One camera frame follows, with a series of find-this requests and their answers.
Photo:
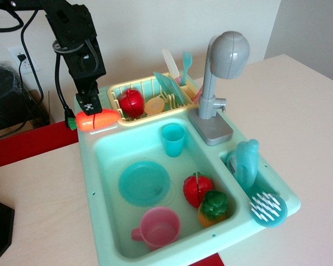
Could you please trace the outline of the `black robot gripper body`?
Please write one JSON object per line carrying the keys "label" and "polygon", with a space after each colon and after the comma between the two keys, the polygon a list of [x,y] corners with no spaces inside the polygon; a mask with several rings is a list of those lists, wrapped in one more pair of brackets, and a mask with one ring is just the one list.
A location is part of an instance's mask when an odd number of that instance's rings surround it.
{"label": "black robot gripper body", "polygon": [[97,79],[106,74],[92,16],[85,5],[47,4],[46,17],[78,94],[96,94]]}

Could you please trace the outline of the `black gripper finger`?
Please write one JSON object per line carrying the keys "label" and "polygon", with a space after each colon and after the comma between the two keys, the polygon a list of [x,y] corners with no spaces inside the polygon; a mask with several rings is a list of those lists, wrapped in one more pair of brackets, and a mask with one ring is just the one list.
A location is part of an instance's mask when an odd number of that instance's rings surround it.
{"label": "black gripper finger", "polygon": [[94,93],[89,96],[89,113],[98,114],[102,112],[102,106],[98,94]]}
{"label": "black gripper finger", "polygon": [[81,96],[80,94],[76,94],[75,98],[77,103],[79,104],[81,110],[87,115],[92,115],[92,103],[86,96]]}

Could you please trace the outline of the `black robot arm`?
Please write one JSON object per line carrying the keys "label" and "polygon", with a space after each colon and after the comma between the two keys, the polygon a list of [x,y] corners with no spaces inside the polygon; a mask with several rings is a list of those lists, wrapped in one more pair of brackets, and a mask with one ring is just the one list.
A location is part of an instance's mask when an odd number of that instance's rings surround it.
{"label": "black robot arm", "polygon": [[17,11],[45,11],[46,19],[63,49],[61,54],[77,88],[76,99],[81,110],[88,116],[101,113],[97,79],[106,71],[88,8],[67,1],[0,1],[0,9],[18,21],[17,26],[0,28],[0,32],[23,27]]}

